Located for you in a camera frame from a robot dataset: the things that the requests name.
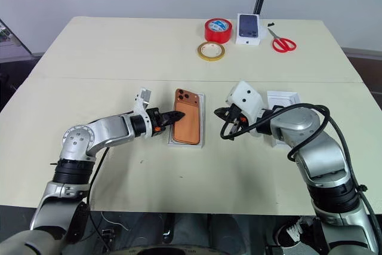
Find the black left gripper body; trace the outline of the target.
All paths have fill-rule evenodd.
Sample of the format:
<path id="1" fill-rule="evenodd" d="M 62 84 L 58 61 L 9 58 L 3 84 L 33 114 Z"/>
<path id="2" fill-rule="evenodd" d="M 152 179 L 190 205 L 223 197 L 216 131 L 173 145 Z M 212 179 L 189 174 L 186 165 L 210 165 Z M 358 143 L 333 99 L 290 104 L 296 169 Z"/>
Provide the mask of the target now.
<path id="1" fill-rule="evenodd" d="M 157 107 L 147 110 L 147 114 L 152 126 L 152 137 L 162 134 L 166 128 L 163 126 L 163 117 Z"/>

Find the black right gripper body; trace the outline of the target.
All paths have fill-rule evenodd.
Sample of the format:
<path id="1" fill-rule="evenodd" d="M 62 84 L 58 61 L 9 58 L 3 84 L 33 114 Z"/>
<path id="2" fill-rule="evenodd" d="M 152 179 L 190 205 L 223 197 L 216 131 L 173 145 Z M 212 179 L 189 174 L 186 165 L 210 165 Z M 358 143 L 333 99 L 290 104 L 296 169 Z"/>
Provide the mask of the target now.
<path id="1" fill-rule="evenodd" d="M 231 104 L 229 107 L 227 118 L 233 124 L 230 131 L 240 131 L 248 126 L 247 117 L 242 114 L 242 110 L 235 104 Z"/>

